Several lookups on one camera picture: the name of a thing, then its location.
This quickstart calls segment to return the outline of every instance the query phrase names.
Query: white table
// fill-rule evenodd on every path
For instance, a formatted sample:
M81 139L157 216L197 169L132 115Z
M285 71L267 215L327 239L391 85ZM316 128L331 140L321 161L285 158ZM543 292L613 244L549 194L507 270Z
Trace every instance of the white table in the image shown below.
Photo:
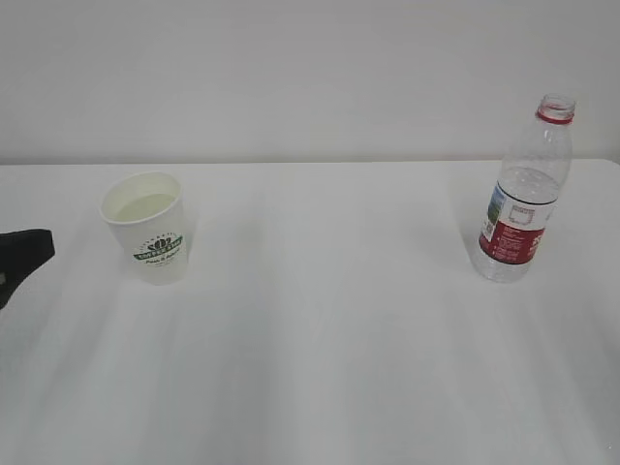
M153 169L194 231L161 288L97 211ZM57 249L0 311L0 463L620 463L620 167L574 163L513 285L464 245L497 169L0 167L0 232Z

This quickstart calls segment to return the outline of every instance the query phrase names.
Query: red bottle label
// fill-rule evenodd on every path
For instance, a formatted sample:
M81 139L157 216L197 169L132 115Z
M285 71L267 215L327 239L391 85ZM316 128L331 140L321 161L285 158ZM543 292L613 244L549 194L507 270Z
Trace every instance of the red bottle label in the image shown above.
M527 264L536 253L554 207L555 201L519 201L497 184L482 225L480 248L503 264Z

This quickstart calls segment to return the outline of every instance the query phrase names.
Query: paper cup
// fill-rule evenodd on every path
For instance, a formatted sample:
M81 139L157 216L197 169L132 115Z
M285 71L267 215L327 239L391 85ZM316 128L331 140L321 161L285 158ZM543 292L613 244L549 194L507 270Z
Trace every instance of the paper cup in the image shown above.
M101 216L139 276L162 285L178 281L187 268L181 185L164 172L143 172L112 186Z

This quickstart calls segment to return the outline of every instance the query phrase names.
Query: plastic water bottle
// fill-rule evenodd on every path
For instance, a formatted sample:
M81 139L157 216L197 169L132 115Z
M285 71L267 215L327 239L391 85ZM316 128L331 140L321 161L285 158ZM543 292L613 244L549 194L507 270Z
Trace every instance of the plastic water bottle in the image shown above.
M574 106L569 97L545 95L504 158L472 257L485 278L509 283L530 267L571 168Z

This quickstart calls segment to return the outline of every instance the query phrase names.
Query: cup rim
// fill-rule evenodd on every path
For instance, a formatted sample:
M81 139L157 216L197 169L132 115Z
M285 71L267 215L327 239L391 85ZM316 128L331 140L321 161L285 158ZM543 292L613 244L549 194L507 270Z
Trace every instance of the cup rim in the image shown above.
M134 179L135 177L140 177L140 176L144 176L147 174L163 174L164 176L169 177L172 181L174 181L177 185L178 185L178 194L174 197L174 200L172 201L172 203L170 205L168 205L166 208L164 208L162 211L158 211L157 213L155 213L154 215L151 216L147 216L146 218L141 218L139 220L133 220L133 221L117 221L117 220L111 220L108 216L106 216L106 214L104 213L104 203L106 202L106 199L108 198L108 195L117 187L119 187L121 184L128 182L132 179ZM123 177L122 179L119 179L118 181L115 181L113 184L111 184L108 189L106 190L106 192L103 194L103 197L101 199L101 201L99 202L99 215L101 216L101 218L108 223L109 225L113 225L113 226L134 226L134 225L139 225L141 223L146 223L147 221L153 220L159 216L162 216L166 213L168 213L170 210L172 210L179 202L181 202L181 197L183 196L183 186L181 185L180 182L178 182L178 180L172 176L170 173L168 172L164 172L164 171L159 171L159 170L151 170L151 171L141 171L141 172L136 172L134 174L131 174L127 177Z

